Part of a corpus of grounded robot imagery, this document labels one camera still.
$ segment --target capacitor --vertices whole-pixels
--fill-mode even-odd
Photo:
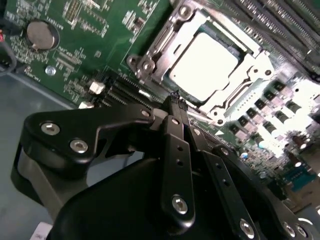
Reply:
[[[278,111],[275,114],[276,118],[280,120],[283,124],[286,124],[287,121],[290,119],[287,115],[285,115],[282,111]]]
[[[246,111],[246,114],[248,114],[248,116],[257,124],[261,124],[265,120],[265,118],[257,113],[253,108],[249,108]]]
[[[299,136],[293,136],[292,141],[299,147],[300,150],[305,149],[307,144]]]
[[[299,114],[303,110],[298,104],[293,101],[288,102],[286,106],[295,114]]]
[[[260,149],[265,149],[267,146],[267,142],[260,135],[255,136],[254,141],[256,142],[256,144]]]
[[[244,148],[240,148],[238,151],[239,151],[239,156],[241,159],[244,159],[244,160],[248,159],[249,154],[248,154],[247,150],[245,150]]]
[[[264,125],[264,128],[271,134],[272,137],[277,138],[280,135],[279,130],[270,122]]]
[[[289,153],[287,154],[287,156],[288,156],[290,162],[291,162],[296,168],[298,168],[298,167],[300,167],[300,166],[302,165],[302,162],[301,162],[293,153],[289,152]]]

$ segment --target small chip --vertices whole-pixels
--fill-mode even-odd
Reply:
[[[253,125],[251,122],[249,122],[244,116],[239,118],[240,125],[246,129],[250,134],[257,131],[257,127]]]
[[[230,131],[233,132],[233,134],[242,142],[246,140],[248,137],[248,135],[240,128],[238,128],[236,125],[232,125],[230,127]]]
[[[273,87],[286,97],[289,97],[293,94],[292,90],[280,81],[276,81]]]
[[[273,156],[273,157],[271,157],[270,159],[269,159],[269,162],[270,163],[275,163],[275,162],[277,162],[278,161],[278,158],[276,158],[275,156]]]
[[[138,17],[133,21],[133,23],[137,29],[141,29],[142,26],[145,24],[145,20],[143,20],[141,17]]]
[[[272,109],[268,107],[267,104],[261,99],[258,99],[254,104],[258,109],[260,109],[267,116],[272,114],[273,112]]]
[[[284,101],[282,101],[278,96],[273,94],[271,91],[267,91],[264,93],[264,96],[266,99],[268,99],[273,105],[276,107],[282,106],[284,104]]]
[[[248,111],[246,111],[246,113],[257,124],[261,124],[265,120],[265,118],[261,116],[259,113],[257,113],[253,108],[249,108]]]

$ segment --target black mounting arm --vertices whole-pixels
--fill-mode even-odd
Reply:
[[[173,94],[138,104],[43,112],[25,122],[11,178],[55,219],[50,240],[314,239],[236,153],[190,126]],[[144,159],[88,187],[95,159]]]

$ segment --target ram slot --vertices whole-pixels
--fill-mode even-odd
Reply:
[[[263,0],[277,18],[290,28],[297,38],[305,41],[308,47],[318,51],[320,36],[314,32],[296,13],[283,1]]]
[[[313,30],[320,34],[320,16],[319,10],[313,11],[314,7],[310,7],[310,0],[284,0],[288,5],[300,15],[300,17],[309,24]]]
[[[248,20],[252,20],[252,12],[245,6],[243,5],[240,1],[236,0],[233,1],[233,3],[228,2],[226,6],[229,6],[230,8],[233,8],[236,13],[238,13],[241,17],[244,17]],[[263,31],[256,31],[266,43],[268,43],[271,47],[276,49],[282,56],[284,56],[290,63],[292,63],[294,66],[297,67],[299,71],[302,73],[309,75],[309,76],[314,76],[317,75],[315,71],[317,68],[307,62],[305,60],[305,56],[302,56],[301,51],[298,51],[296,49],[293,49],[292,47],[289,47],[285,42],[277,42],[275,41],[271,36],[268,35],[268,33],[263,32]]]

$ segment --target green circuit board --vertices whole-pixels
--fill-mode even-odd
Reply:
[[[59,46],[43,53],[23,37],[9,41],[17,59],[29,65],[27,76],[78,105],[86,96],[76,83],[94,71],[111,69],[137,83],[126,57],[148,47],[171,11],[168,0],[17,0],[8,2],[5,17],[21,27],[40,19],[58,29]],[[143,27],[133,32],[138,18]],[[57,69],[55,76],[46,75],[46,66]]]
[[[211,0],[211,2],[217,8],[230,10],[228,1]],[[300,1],[292,2],[297,6],[301,4]],[[129,55],[142,56],[145,54],[173,9],[169,0],[10,0],[6,6],[5,18],[24,31],[21,35],[6,36],[5,39],[10,43],[17,59],[28,66],[25,71],[28,77],[77,106],[82,101],[92,100],[92,95],[88,93],[84,85],[92,79],[94,72],[107,70],[119,74],[133,86],[149,93],[154,101],[162,102],[166,96],[140,84],[135,74],[127,66],[126,59]],[[319,19],[311,13],[309,19],[314,25],[319,22]],[[59,44],[56,48],[49,51],[34,51],[30,47],[26,40],[25,28],[32,20],[46,21],[57,29]],[[269,51],[272,65],[280,72],[287,63],[282,52],[252,31],[245,23],[234,22],[263,49]],[[292,27],[293,31],[301,29],[301,25],[297,21],[292,21],[291,18],[286,19],[286,24],[288,24],[287,27]],[[307,40],[311,36],[305,33],[303,38]],[[310,44],[315,50],[319,47],[319,43],[315,41],[310,41]],[[290,49],[290,51],[300,58],[301,53],[298,50]],[[306,64],[316,73],[320,73],[319,66]],[[46,74],[47,66],[53,66],[56,74],[52,76]],[[289,72],[290,69],[289,66],[284,70]],[[305,80],[303,75],[297,78],[287,73],[284,76],[288,76],[285,82],[290,88]],[[238,100],[237,106],[240,106],[241,102],[246,103],[251,93],[261,92],[263,89],[261,85],[252,86],[247,95]],[[119,103],[123,102],[117,98],[116,94],[110,94]],[[312,111],[314,103],[311,103],[311,99],[316,97],[316,93],[306,92],[305,94],[308,98],[305,108]],[[275,171],[279,166],[283,167],[283,173],[293,167],[292,164],[288,164],[289,161],[285,156],[269,161],[273,158],[274,153],[258,148],[252,139],[240,143],[229,131],[231,123],[223,127],[216,127],[195,118],[191,118],[191,121],[219,143],[230,147],[246,148],[250,153],[247,164],[257,174],[266,173],[267,178],[264,179],[266,183],[279,175],[279,172]],[[317,128],[309,128],[303,134],[309,134],[311,141],[320,136]],[[293,143],[289,142],[289,144],[294,149]]]

